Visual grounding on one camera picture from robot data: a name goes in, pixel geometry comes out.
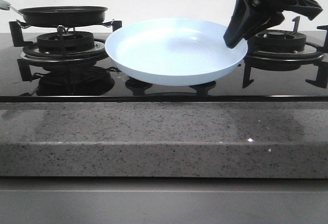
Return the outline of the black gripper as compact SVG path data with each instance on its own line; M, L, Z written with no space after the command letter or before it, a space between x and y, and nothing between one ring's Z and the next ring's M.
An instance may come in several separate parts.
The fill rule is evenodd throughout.
M259 0L276 11L293 11L313 20L322 12L322 7L315 0ZM225 31L223 39L229 48L236 47L244 39L250 39L259 32L284 21L282 12L267 15L260 4L254 0L236 0L233 15Z

